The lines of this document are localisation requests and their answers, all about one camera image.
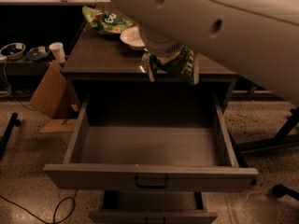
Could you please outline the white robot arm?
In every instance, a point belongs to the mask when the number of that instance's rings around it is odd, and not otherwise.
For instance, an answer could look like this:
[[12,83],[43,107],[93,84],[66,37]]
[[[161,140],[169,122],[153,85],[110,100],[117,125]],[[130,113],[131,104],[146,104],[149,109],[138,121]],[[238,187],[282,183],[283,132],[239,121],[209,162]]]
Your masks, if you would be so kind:
[[299,0],[110,0],[148,49],[181,43],[299,105]]

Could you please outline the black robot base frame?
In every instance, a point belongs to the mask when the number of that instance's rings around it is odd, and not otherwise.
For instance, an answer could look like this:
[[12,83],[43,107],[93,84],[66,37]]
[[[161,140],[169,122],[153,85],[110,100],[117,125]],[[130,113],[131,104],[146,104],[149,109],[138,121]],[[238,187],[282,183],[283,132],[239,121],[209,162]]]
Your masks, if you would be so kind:
[[239,150],[245,152],[262,148],[298,144],[299,134],[291,134],[291,131],[299,124],[299,107],[291,109],[290,112],[291,115],[273,138],[238,144],[237,147]]

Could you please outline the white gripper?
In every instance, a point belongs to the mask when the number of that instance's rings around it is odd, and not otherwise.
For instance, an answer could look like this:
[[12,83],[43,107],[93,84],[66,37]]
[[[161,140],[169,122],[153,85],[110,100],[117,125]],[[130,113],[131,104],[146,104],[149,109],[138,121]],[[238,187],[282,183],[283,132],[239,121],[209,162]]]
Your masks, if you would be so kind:
[[166,64],[177,58],[183,45],[175,41],[165,43],[145,41],[145,47],[161,64]]

